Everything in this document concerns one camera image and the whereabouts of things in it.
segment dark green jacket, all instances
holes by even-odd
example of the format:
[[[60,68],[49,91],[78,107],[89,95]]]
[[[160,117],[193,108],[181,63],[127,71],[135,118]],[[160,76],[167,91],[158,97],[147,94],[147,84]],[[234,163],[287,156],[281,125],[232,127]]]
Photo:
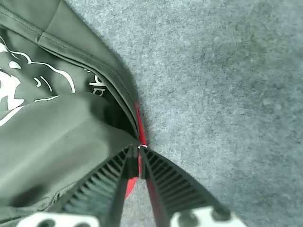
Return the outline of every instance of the dark green jacket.
[[[120,61],[63,0],[0,1],[0,227],[138,141]]]

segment red fabric lining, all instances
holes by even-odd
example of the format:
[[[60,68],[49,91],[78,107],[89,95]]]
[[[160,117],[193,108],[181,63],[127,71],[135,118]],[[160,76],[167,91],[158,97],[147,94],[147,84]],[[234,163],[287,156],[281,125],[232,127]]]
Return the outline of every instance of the red fabric lining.
[[[140,117],[140,111],[139,111],[139,105],[138,103],[135,104],[135,107],[136,107],[136,111],[137,111],[137,119],[138,119],[138,126],[139,126],[139,141],[146,145],[146,136],[145,136],[145,133],[144,133],[144,126],[143,126],[143,123],[142,123],[142,120],[141,120],[141,117]],[[140,154],[138,156],[139,160],[138,160],[138,163],[139,163],[139,174],[141,174],[141,159],[140,159]],[[126,193],[125,193],[125,198],[127,198],[129,196],[129,194],[132,192],[135,184],[136,184],[136,181],[137,181],[138,177],[134,177],[132,179],[129,179],[128,182],[127,182],[127,188],[126,188]]]

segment white printed graphic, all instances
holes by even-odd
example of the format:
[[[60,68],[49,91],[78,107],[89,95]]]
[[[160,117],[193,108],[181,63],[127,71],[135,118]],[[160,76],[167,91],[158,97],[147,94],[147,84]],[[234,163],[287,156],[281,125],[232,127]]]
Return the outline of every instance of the white printed graphic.
[[[9,76],[8,74],[0,71],[0,102],[1,99],[7,97],[8,109],[13,110],[20,106],[24,99],[15,99],[16,88],[20,84],[20,80],[14,76]]]
[[[41,102],[41,101],[49,101],[49,100],[53,100],[55,98],[57,98],[59,96],[53,96],[53,97],[49,97],[49,98],[42,98],[42,99],[38,99],[38,100],[35,100],[35,103],[36,102]]]
[[[105,87],[105,84],[99,81],[99,77],[97,75],[95,75],[95,82],[94,83],[90,82],[89,85],[98,87],[98,88],[94,88],[93,94],[96,95],[96,92],[99,91],[100,92],[99,96],[103,96],[106,89],[101,87]]]
[[[49,83],[46,81],[46,79],[44,79],[43,76],[40,76],[40,78],[47,84],[48,88],[49,88],[49,91],[52,92],[52,87],[49,85]]]
[[[37,79],[37,77],[34,77],[34,80],[37,81],[36,87],[41,87],[41,82]]]
[[[19,58],[16,55],[21,55],[23,57],[26,58],[27,63],[28,64],[38,64],[38,65],[45,65],[47,66],[50,70],[61,74],[69,83],[70,87],[71,87],[71,92],[75,93],[75,85],[73,83],[73,80],[71,78],[71,76],[63,71],[63,70],[58,70],[56,68],[54,68],[53,66],[47,64],[47,63],[43,63],[43,62],[34,62],[30,59],[30,57],[22,52],[16,52],[16,51],[12,51],[10,50],[4,39],[0,36],[0,39],[2,40],[3,44],[0,43],[0,52],[7,52],[10,53],[14,58],[18,59]],[[15,62],[15,61],[10,61],[9,62],[9,67],[11,69],[17,69],[17,70],[21,70],[21,66]],[[47,82],[47,80],[43,77],[40,76],[41,80],[43,80],[45,82],[45,84],[48,86],[50,92],[53,91],[52,87],[50,86],[50,84]],[[37,82],[36,87],[41,87],[41,81],[34,77],[34,80]],[[16,94],[16,88],[21,84],[20,80],[16,77],[14,77],[13,75],[8,75],[7,73],[0,71],[0,102],[3,98],[7,97],[7,107],[8,110],[10,111],[7,115],[5,115],[2,119],[0,119],[0,127],[3,126],[5,123],[7,123],[14,115],[16,115],[24,106],[21,106],[24,102],[24,99],[16,99],[15,98],[15,94]],[[39,100],[35,100],[35,102],[40,102],[40,101],[49,101],[52,99],[57,98],[58,96],[53,96],[50,98],[45,98],[45,99],[39,99]]]
[[[4,118],[0,120],[0,127],[9,121],[16,113],[18,113],[24,106],[19,106],[16,109],[10,111]]]
[[[17,62],[15,62],[15,61],[11,61],[11,62],[9,63],[9,67],[10,67],[11,69],[21,69],[21,66],[20,66]]]
[[[3,43],[0,43],[0,53],[1,52],[6,52],[9,53],[12,57],[14,57],[16,59],[16,61],[10,61],[9,67],[11,69],[15,69],[15,70],[22,70],[22,67],[24,67],[24,65],[20,65],[19,63],[17,63],[18,60],[21,60],[22,57],[24,57],[27,61],[27,64],[36,64],[36,65],[44,65],[46,67],[48,67],[50,70],[52,70],[53,72],[56,72],[57,74],[62,75],[68,82],[70,88],[71,88],[71,92],[75,93],[75,85],[74,82],[70,76],[70,74],[68,74],[67,72],[63,71],[63,70],[58,70],[56,68],[54,68],[53,66],[47,64],[47,63],[43,63],[43,62],[35,62],[32,61],[32,59],[25,53],[23,52],[16,52],[16,51],[12,51],[8,48],[8,46],[6,45],[4,39],[0,36],[0,40]],[[85,69],[85,71],[87,71],[87,73],[92,73],[90,70]],[[49,82],[43,77],[34,77],[34,80],[36,82],[36,87],[41,87],[43,83],[45,83],[50,92],[53,92],[52,86],[49,84]],[[4,124],[6,124],[14,115],[16,115],[23,107],[24,107],[24,99],[17,99],[15,98],[16,95],[16,89],[17,87],[21,84],[20,80],[13,76],[13,75],[9,75],[7,74],[5,71],[0,71],[0,103],[2,101],[2,99],[6,98],[7,100],[7,107],[8,110],[10,111],[7,115],[5,115],[2,119],[0,119],[0,127],[3,126]],[[106,86],[103,82],[101,82],[98,78],[97,75],[95,75],[94,77],[94,82],[90,82],[89,83],[90,86],[92,86],[92,93],[96,94],[98,96],[103,96],[105,90],[106,90]],[[41,101],[50,101],[53,100],[55,98],[57,98],[59,96],[52,96],[52,97],[47,97],[47,98],[42,98],[42,99],[38,99],[35,100],[34,102],[41,102]]]

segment gray carpet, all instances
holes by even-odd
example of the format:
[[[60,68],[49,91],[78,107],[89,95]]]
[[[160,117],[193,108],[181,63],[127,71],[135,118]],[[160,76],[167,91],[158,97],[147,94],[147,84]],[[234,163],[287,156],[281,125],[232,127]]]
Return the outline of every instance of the gray carpet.
[[[303,226],[302,0],[68,0],[134,76],[150,146],[251,227]],[[147,189],[122,226],[154,226]]]

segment screw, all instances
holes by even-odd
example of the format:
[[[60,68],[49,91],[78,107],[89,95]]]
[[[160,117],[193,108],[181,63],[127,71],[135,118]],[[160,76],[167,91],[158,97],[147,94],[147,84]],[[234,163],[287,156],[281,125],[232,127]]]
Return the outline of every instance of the screw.
[[[212,212],[212,216],[216,221],[228,221],[231,219],[231,212],[225,207],[216,207]]]
[[[81,223],[81,224],[76,225],[75,227],[90,227],[90,225],[86,224],[86,223]]]
[[[51,219],[47,219],[39,223],[38,227],[54,227],[55,222]]]
[[[179,227],[197,227],[199,225],[199,220],[191,211],[181,212],[178,222]]]

